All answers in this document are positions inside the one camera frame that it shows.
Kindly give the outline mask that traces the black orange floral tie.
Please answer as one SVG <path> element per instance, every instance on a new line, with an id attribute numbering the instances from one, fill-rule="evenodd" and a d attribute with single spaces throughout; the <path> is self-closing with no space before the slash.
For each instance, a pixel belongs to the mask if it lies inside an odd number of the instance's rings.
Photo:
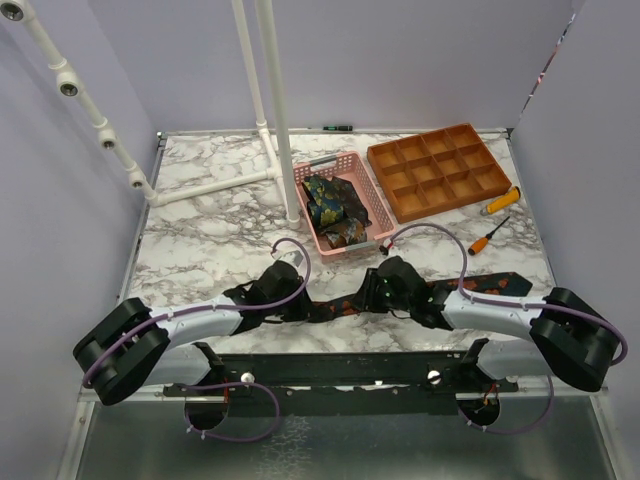
<path id="1" fill-rule="evenodd" d="M 442 310 L 442 304 L 446 296 L 456 291 L 459 285 L 462 285 L 474 293 L 496 294 L 499 296 L 525 296 L 532 289 L 532 282 L 516 272 L 475 275 L 466 277 L 463 281 L 450 278 L 426 282 L 438 295 L 437 303 L 440 305 L 440 311 Z M 365 313 L 355 309 L 352 305 L 352 298 L 355 293 L 325 302 L 312 302 L 314 306 L 314 316 L 308 321 L 311 323 L 324 323 L 340 317 Z M 415 321 L 432 329 L 444 327 L 444 318 L 441 314 L 439 320 Z"/>

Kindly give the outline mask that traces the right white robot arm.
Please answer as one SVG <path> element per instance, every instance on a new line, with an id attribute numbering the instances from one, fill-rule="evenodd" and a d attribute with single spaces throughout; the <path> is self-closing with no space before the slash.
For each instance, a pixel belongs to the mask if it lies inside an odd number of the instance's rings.
<path id="1" fill-rule="evenodd" d="M 598 391 L 622 345 L 607 320 L 572 291 L 500 297 L 426 282 L 408 262 L 390 257 L 368 269 L 355 309 L 404 311 L 424 327 L 505 335 L 490 340 L 459 367 L 461 383 L 481 391 L 494 379 L 555 375 L 582 391 Z"/>

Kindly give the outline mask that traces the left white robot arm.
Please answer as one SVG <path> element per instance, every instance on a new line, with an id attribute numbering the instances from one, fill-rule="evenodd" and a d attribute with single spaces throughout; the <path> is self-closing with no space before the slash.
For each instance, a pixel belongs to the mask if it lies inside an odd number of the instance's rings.
<path id="1" fill-rule="evenodd" d="M 83 385 L 105 406 L 115 405 L 149 382 L 168 351 L 207 337 L 229 337 L 268 318 L 284 322 L 313 317 L 314 304 L 289 263 L 277 260 L 257 280 L 202 303 L 153 309 L 138 297 L 124 300 L 73 348 Z"/>

